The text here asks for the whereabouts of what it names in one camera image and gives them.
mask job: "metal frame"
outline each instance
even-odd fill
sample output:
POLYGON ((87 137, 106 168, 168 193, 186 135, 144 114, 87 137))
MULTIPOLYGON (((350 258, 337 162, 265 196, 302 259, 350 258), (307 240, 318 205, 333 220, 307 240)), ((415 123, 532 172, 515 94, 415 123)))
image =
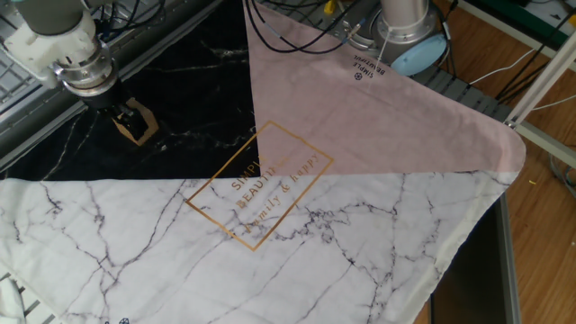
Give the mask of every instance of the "metal frame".
POLYGON ((518 298, 518 280, 514 262, 514 248, 512 245, 512 231, 510 230, 510 216, 508 197, 506 192, 496 202, 496 227, 498 232, 500 266, 502 272, 502 286, 504 288, 504 303, 506 309, 506 322, 520 324, 520 300, 518 298))
POLYGON ((540 100, 542 100, 575 59, 576 32, 570 36, 558 50, 554 58, 548 63, 534 84, 530 86, 504 123, 570 167, 576 168, 576 151, 566 147, 558 140, 553 139, 535 126, 524 121, 526 116, 534 110, 540 100))

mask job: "marble pattern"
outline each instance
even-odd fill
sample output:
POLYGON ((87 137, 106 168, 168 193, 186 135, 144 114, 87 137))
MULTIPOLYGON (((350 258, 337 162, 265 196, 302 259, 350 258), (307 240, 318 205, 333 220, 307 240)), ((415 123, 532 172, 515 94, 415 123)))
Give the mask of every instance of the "marble pattern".
POLYGON ((516 175, 322 176, 256 252, 206 180, 8 179, 0 255, 67 323, 409 323, 516 175))

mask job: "white cable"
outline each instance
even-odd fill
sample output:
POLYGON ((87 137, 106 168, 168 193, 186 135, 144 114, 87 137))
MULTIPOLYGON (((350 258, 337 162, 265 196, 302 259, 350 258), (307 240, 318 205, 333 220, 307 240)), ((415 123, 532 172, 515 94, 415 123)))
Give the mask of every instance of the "white cable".
POLYGON ((476 82, 484 79, 485 77, 489 77, 489 76, 493 75, 494 73, 498 73, 498 72, 500 72, 500 71, 504 71, 504 70, 507 70, 507 69, 509 69, 509 68, 513 68, 516 64, 518 64, 522 59, 524 59, 526 56, 528 56, 528 54, 532 53, 533 51, 534 51, 534 49, 529 50, 528 53, 522 55, 522 57, 519 58, 516 62, 514 62, 514 64, 512 64, 511 66, 509 66, 509 67, 503 67, 503 68, 499 68, 499 69, 497 69, 497 70, 494 70, 494 71, 490 72, 489 74, 487 74, 486 76, 483 76, 483 77, 479 78, 478 80, 472 81, 470 84, 473 85, 473 84, 475 84, 476 82))
POLYGON ((571 96, 571 97, 568 97, 568 98, 566 98, 566 99, 563 99, 563 100, 561 100, 561 101, 559 101, 559 102, 550 103, 550 104, 547 104, 547 105, 543 105, 542 107, 534 108, 533 111, 534 111, 534 110, 539 110, 539 109, 548 108, 548 107, 551 107, 551 106, 556 105, 556 104, 565 103, 565 102, 567 102, 567 101, 569 101, 569 100, 572 100, 572 99, 574 99, 574 98, 576 98, 576 94, 573 95, 573 96, 571 96))
MULTIPOLYGON (((382 54, 384 53, 384 49, 386 48, 386 44, 388 44, 388 38, 392 32, 392 28, 388 29, 388 33, 386 34, 386 40, 384 41, 384 45, 382 45, 382 49, 380 50, 380 55, 378 55, 378 60, 376 61, 376 65, 374 66, 373 75, 376 75, 376 70, 378 69, 378 64, 380 64, 380 60, 382 59, 382 54)), ((370 80, 370 84, 368 85, 368 91, 370 91, 370 87, 372 87, 372 82, 374 81, 374 77, 370 80)))

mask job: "silver cylinder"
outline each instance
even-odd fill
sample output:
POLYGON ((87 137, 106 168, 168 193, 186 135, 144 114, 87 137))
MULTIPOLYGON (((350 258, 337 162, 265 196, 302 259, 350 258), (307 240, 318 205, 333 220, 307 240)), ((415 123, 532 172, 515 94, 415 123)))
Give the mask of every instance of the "silver cylinder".
POLYGON ((422 21, 428 12, 428 0, 380 0, 382 18, 393 29, 409 28, 422 21))

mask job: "cable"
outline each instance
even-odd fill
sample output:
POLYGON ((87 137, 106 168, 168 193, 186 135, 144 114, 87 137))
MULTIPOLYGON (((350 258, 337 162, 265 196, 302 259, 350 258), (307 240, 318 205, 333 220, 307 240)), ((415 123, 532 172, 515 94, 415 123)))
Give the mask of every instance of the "cable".
POLYGON ((569 173, 572 170, 570 166, 567 166, 564 172, 561 171, 560 166, 558 166, 558 159, 554 157, 552 154, 548 153, 548 160, 550 161, 550 169, 554 175, 562 180, 568 191, 576 198, 576 186, 574 186, 574 182, 570 179, 569 173))
POLYGON ((130 17, 128 18, 128 22, 126 22, 126 24, 124 25, 124 27, 122 27, 123 29, 126 29, 128 27, 130 27, 130 25, 132 23, 134 23, 134 18, 136 17, 136 12, 138 11, 138 6, 140 5, 140 0, 136 0, 134 2, 134 7, 132 8, 132 13, 130 14, 130 17))
POLYGON ((450 73, 450 63, 452 63, 452 75, 454 77, 458 77, 457 73, 456 73, 456 64, 455 64, 455 60, 454 60, 454 48, 452 47, 452 37, 450 36, 450 31, 448 28, 448 22, 446 21, 446 18, 444 17, 442 10, 440 10, 440 8, 438 8, 438 6, 434 2, 429 1, 429 3, 432 6, 432 8, 434 10, 436 10, 436 12, 438 13, 438 19, 440 20, 440 24, 442 25, 442 32, 444 33, 444 35, 446 37, 446 42, 448 43, 448 50, 446 51, 446 57, 447 58, 449 57, 450 60, 446 61, 446 71, 448 73, 450 73))
POLYGON ((528 66, 530 66, 530 64, 532 64, 532 62, 534 62, 534 60, 536 59, 536 57, 540 54, 540 52, 542 52, 542 50, 545 47, 545 44, 560 30, 560 28, 562 28, 562 26, 568 22, 568 20, 574 15, 576 14, 576 8, 572 9, 567 15, 566 17, 564 17, 564 19, 562 19, 562 21, 556 26, 556 28, 554 28, 554 30, 550 33, 550 35, 547 37, 547 39, 542 43, 542 45, 540 46, 540 48, 538 48, 538 50, 536 51, 536 53, 534 53, 534 55, 532 56, 532 58, 530 58, 530 60, 522 67, 522 69, 520 69, 520 71, 518 71, 518 73, 516 73, 516 75, 504 86, 504 88, 502 90, 500 90, 500 92, 498 93, 498 95, 496 95, 496 100, 500 100, 502 97, 504 97, 505 95, 508 94, 508 89, 510 86, 512 86, 512 84, 514 84, 514 82, 522 75, 524 74, 524 72, 526 71, 526 69, 528 68, 528 66))
POLYGON ((262 14, 259 12, 257 5, 256 5, 256 0, 251 0, 254 12, 256 13, 256 15, 258 16, 258 18, 260 19, 260 21, 262 22, 262 24, 264 26, 266 26, 277 38, 279 38, 281 41, 283 41, 284 43, 286 43, 287 45, 289 45, 290 47, 292 47, 292 49, 276 49, 274 47, 272 47, 272 45, 270 45, 266 39, 264 38, 264 36, 262 35, 262 33, 260 32, 260 30, 257 28, 256 23, 254 22, 254 16, 252 15, 252 10, 250 10, 250 0, 245 0, 245 4, 247 7, 247 13, 248 13, 248 19, 250 20, 250 23, 252 24, 252 27, 254 28, 254 31, 256 32, 256 35, 258 36, 258 38, 266 45, 267 48, 269 48, 270 50, 277 52, 277 53, 283 53, 283 54, 288 54, 288 53, 294 53, 296 51, 301 51, 307 54, 327 54, 330 53, 333 50, 337 50, 339 49, 342 45, 344 45, 347 41, 347 39, 344 39, 340 44, 338 44, 336 47, 332 48, 332 49, 327 49, 327 50, 323 50, 323 51, 310 51, 310 50, 306 50, 308 47, 314 45, 320 38, 322 38, 324 35, 326 35, 330 30, 332 30, 343 18, 344 16, 350 11, 352 10, 352 8, 354 8, 357 4, 359 4, 362 0, 356 0, 354 1, 339 17, 337 17, 332 24, 325 30, 323 31, 318 37, 316 37, 314 40, 310 41, 309 43, 297 47, 294 44, 290 43, 287 39, 285 39, 282 35, 280 35, 277 31, 274 30, 274 28, 272 28, 272 26, 270 26, 266 20, 264 19, 264 17, 262 16, 262 14))
POLYGON ((540 109, 552 107, 553 105, 565 103, 565 102, 567 102, 567 101, 569 101, 569 100, 572 100, 572 99, 574 99, 574 98, 576 98, 576 94, 573 95, 573 96, 570 96, 570 97, 568 97, 568 98, 566 98, 566 99, 562 99, 561 101, 558 101, 558 102, 555 102, 555 103, 550 103, 550 104, 547 104, 547 105, 543 105, 543 106, 541 106, 541 107, 534 108, 533 110, 540 110, 540 109))
MULTIPOLYGON (((388 27, 388 32, 386 33, 386 39, 384 40, 384 44, 382 45, 382 49, 380 50, 380 55, 378 55, 378 59, 376 60, 376 65, 374 66, 374 72, 373 72, 374 75, 376 75, 376 71, 378 70, 378 65, 380 64, 380 61, 382 59, 382 54, 384 53, 384 49, 386 49, 386 44, 388 44, 388 38, 390 38, 391 33, 392 33, 392 27, 388 27)), ((373 81, 374 81, 374 78, 372 78, 370 80, 370 84, 368 85, 368 91, 370 91, 370 88, 372 87, 373 81)))
POLYGON ((309 6, 315 6, 315 5, 324 5, 328 1, 329 0, 318 1, 317 3, 313 3, 313 4, 283 4, 283 3, 279 3, 276 1, 269 1, 269 0, 265 0, 264 2, 269 3, 271 5, 283 6, 283 7, 288 7, 288 8, 305 8, 305 7, 309 7, 309 6))
POLYGON ((158 9, 147 20, 145 20, 144 22, 135 22, 132 26, 124 26, 121 28, 111 29, 111 32, 126 32, 129 30, 139 28, 141 26, 146 26, 146 25, 154 22, 162 13, 166 14, 165 4, 166 4, 166 0, 158 0, 158 2, 157 2, 158 9))
POLYGON ((522 57, 519 58, 516 62, 514 62, 511 66, 509 66, 509 67, 503 67, 503 68, 499 68, 499 69, 497 69, 497 70, 494 70, 494 71, 490 72, 489 74, 487 74, 486 76, 483 76, 483 77, 481 77, 481 78, 479 78, 479 79, 477 79, 477 80, 472 81, 470 84, 473 85, 473 84, 475 84, 476 82, 484 79, 485 77, 489 77, 489 76, 493 75, 494 73, 498 73, 498 72, 500 72, 500 71, 505 71, 505 70, 507 70, 507 69, 513 68, 516 64, 518 64, 522 59, 524 59, 526 56, 528 56, 528 54, 532 53, 533 51, 534 51, 534 49, 529 50, 528 53, 522 55, 522 57))
POLYGON ((456 7, 458 6, 458 0, 454 0, 451 4, 450 4, 450 9, 448 9, 448 13, 446 14, 446 20, 448 21, 448 17, 450 17, 450 14, 452 13, 452 11, 456 10, 456 7))

